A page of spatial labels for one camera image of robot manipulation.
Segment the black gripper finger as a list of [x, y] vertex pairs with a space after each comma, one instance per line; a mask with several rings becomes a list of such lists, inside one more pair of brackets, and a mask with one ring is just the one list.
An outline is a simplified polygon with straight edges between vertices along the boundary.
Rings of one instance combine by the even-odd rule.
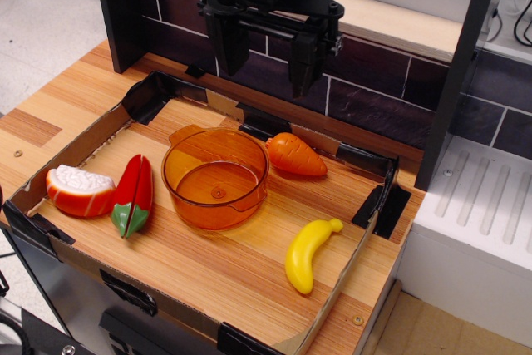
[[249, 59], [249, 32], [240, 25], [244, 9], [208, 2], [204, 19], [219, 67], [229, 76]]
[[310, 32], [300, 32], [290, 43], [288, 62], [289, 80], [293, 98], [305, 97], [313, 83], [321, 76], [323, 48], [318, 36]]

